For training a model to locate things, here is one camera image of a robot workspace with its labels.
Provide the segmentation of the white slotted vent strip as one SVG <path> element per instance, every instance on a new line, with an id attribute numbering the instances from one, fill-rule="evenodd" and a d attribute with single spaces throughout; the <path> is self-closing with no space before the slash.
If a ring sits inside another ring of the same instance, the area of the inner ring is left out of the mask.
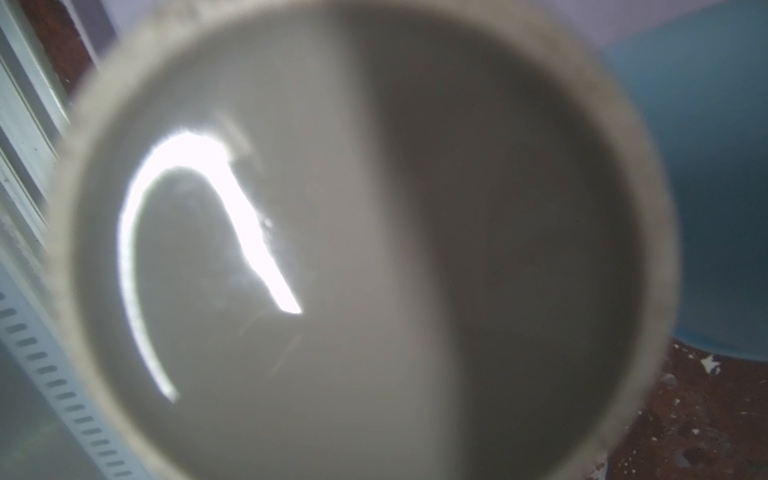
<path id="1" fill-rule="evenodd" d="M 52 411 L 54 424 L 65 428 L 103 478 L 151 477 L 86 395 L 35 295 L 6 266 L 1 268 L 1 344 Z"/>

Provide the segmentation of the aluminium front rail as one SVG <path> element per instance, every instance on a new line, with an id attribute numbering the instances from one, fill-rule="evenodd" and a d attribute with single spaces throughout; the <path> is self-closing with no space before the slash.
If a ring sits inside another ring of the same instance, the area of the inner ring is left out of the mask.
<path id="1" fill-rule="evenodd" d="M 17 1 L 1 3 L 1 189 L 40 243 L 67 101 Z"/>

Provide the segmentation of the light blue mug front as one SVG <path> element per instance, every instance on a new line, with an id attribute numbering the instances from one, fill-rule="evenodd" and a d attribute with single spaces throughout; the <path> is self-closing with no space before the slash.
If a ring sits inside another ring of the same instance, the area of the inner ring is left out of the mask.
<path id="1" fill-rule="evenodd" d="M 603 52 L 655 139 L 678 207 L 676 337 L 767 358 L 767 5 L 726 1 Z"/>

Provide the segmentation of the lilac rectangular tray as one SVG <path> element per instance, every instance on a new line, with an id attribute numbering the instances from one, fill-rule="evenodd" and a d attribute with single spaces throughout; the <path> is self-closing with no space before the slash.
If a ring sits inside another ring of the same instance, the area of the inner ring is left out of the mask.
<path id="1" fill-rule="evenodd" d="M 598 47 L 714 5 L 714 0 L 541 0 L 537 4 Z M 162 0 L 105 0 L 102 5 L 117 35 L 126 33 Z"/>

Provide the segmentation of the grey mug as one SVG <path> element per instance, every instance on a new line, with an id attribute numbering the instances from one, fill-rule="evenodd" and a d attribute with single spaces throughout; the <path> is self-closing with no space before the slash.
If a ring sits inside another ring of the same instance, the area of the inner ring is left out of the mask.
<path id="1" fill-rule="evenodd" d="M 658 376 L 663 169 L 528 1 L 176 1 L 57 152 L 63 347 L 156 479 L 577 479 Z"/>

